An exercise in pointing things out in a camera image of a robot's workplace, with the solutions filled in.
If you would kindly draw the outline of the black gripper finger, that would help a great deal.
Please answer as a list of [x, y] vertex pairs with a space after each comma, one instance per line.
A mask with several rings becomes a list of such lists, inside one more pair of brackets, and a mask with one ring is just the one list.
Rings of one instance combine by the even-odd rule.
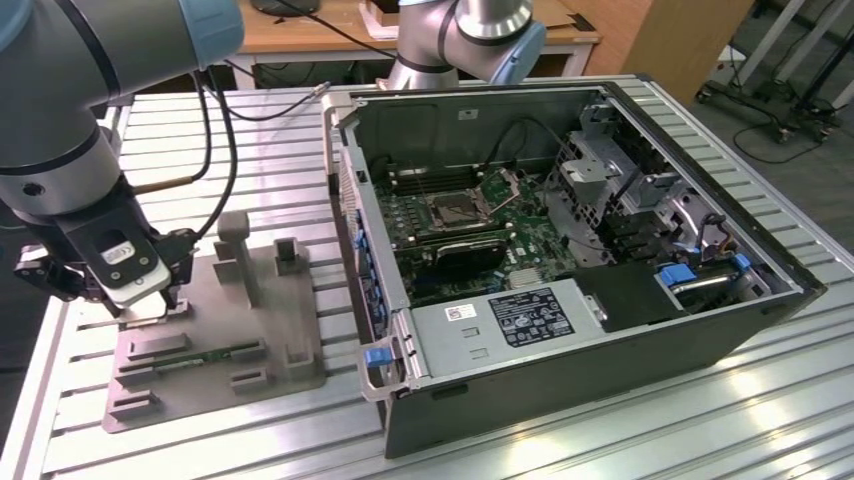
[[41, 245], [24, 245], [20, 249], [14, 276], [30, 286], [64, 302], [82, 299], [101, 304], [113, 318], [121, 315], [121, 309], [105, 294], [93, 274], [77, 265], [61, 263]]
[[174, 310], [177, 308], [177, 292], [181, 286], [190, 282], [192, 268], [192, 258], [182, 258], [169, 267], [170, 280], [166, 288], [162, 290], [162, 300], [166, 310]]

